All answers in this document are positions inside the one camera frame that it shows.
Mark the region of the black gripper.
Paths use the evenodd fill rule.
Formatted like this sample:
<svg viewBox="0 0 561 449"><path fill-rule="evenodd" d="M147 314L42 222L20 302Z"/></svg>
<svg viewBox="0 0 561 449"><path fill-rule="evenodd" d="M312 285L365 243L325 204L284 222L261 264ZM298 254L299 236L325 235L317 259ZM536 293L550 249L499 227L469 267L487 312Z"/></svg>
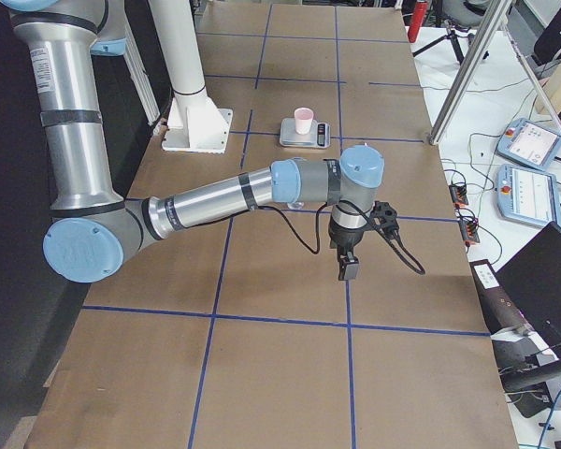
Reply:
<svg viewBox="0 0 561 449"><path fill-rule="evenodd" d="M331 219L328 234L330 247L338 253L338 279L340 281L354 280L359 270L359 259L353 254L354 247L362 240L366 227L346 228Z"/></svg>

